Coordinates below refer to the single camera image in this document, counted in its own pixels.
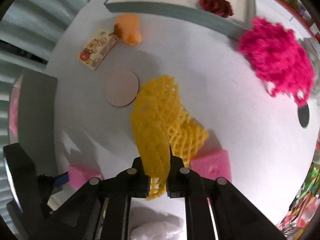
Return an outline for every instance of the pink foam block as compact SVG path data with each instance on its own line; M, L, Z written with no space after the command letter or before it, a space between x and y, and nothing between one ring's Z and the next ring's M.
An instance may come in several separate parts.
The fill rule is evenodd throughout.
M69 184L75 189L81 188L88 180L99 178L103 180L103 175L95 171L89 171L78 166L68 167Z
M250 60L257 77L273 84L272 97L292 94L298 106L307 104L315 72L293 30L256 17L253 28L240 38L239 45L239 51Z
M231 167L229 154L226 150L216 150L212 153L191 160L191 169L201 177L217 179L224 177L231 182Z

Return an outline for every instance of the small card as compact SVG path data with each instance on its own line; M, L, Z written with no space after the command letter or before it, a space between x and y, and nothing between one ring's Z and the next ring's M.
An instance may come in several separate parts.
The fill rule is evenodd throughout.
M92 70L97 69L100 62L118 41L117 36L109 36L109 33L111 32L97 32L79 54L79 59L82 61L82 63L87 65Z

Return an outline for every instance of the red artificial rose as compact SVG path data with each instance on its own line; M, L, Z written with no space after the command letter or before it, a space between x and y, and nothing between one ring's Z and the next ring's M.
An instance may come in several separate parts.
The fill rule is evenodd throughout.
M231 5L226 0L199 0L200 7L223 18L233 15Z

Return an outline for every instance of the pink object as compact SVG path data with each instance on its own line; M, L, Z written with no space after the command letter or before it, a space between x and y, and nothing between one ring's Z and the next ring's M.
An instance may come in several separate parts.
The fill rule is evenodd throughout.
M297 221L297 227L305 226L314 216L318 207L320 205L320 200L316 197L313 197L309 203L307 203L306 208L302 211L300 220Z
M14 135L18 135L18 106L20 90L12 89L9 108L9 128Z
M224 177L230 182L232 181L229 154L226 150L216 150L210 154L196 157L190 163L191 169L201 177L207 179Z
M272 97L290 93L298 106L304 106L315 74L294 31L259 17L253 20L253 25L253 29L240 38L239 51L248 57L258 78L274 84Z
M103 175L95 171L82 169L78 166L68 167L69 184L75 189L81 188L88 180L99 178L103 180Z

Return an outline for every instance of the screw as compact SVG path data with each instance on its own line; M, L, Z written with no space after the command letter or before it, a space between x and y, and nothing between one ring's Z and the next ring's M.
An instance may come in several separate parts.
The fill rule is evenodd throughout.
M134 174L137 173L137 170L136 170L135 168L130 168L130 169L127 170L127 173L128 173L129 175L134 175Z
M180 169L180 172L181 172L182 174L188 174L188 173L190 172L190 170L189 170L188 168L181 168L181 169Z
M90 185L97 185L99 182L100 180L98 178L92 178L89 181Z
M217 179L217 182L218 182L218 184L220 184L220 185L226 185L226 184L227 184L227 180L226 180L225 178L223 178L223 177L218 178L218 179Z

